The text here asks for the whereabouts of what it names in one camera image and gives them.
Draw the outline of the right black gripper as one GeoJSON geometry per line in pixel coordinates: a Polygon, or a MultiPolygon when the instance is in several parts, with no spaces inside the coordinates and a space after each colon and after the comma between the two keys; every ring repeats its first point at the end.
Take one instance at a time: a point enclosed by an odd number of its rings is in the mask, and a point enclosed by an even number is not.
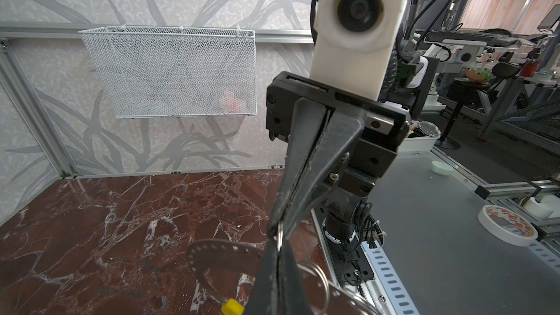
{"type": "Polygon", "coordinates": [[[267,235],[286,239],[333,188],[366,197],[395,160],[411,121],[405,110],[286,71],[268,86],[266,107],[269,136],[288,144],[267,235]]]}

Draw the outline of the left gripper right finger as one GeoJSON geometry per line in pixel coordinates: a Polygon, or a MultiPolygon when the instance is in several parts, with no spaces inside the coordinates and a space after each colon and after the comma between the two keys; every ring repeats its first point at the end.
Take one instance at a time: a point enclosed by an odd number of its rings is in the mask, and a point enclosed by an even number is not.
{"type": "Polygon", "coordinates": [[[290,243],[279,254],[279,314],[313,314],[290,243]]]}

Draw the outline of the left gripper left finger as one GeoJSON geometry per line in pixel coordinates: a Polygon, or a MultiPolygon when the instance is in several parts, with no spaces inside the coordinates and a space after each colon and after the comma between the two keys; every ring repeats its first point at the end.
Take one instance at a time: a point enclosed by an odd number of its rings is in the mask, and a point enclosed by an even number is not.
{"type": "Polygon", "coordinates": [[[275,242],[268,242],[261,259],[259,274],[245,306],[245,315],[277,314],[278,312],[278,250],[275,242]]]}

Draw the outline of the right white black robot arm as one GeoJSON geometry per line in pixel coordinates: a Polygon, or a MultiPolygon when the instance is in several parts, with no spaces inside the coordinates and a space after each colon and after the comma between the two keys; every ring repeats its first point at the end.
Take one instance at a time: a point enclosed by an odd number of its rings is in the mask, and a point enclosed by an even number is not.
{"type": "Polygon", "coordinates": [[[338,244],[382,239],[367,197],[423,110],[438,65],[400,51],[402,19],[417,1],[311,0],[311,72],[280,73],[267,90],[269,136],[288,145],[271,239],[285,242],[315,207],[338,244]]]}

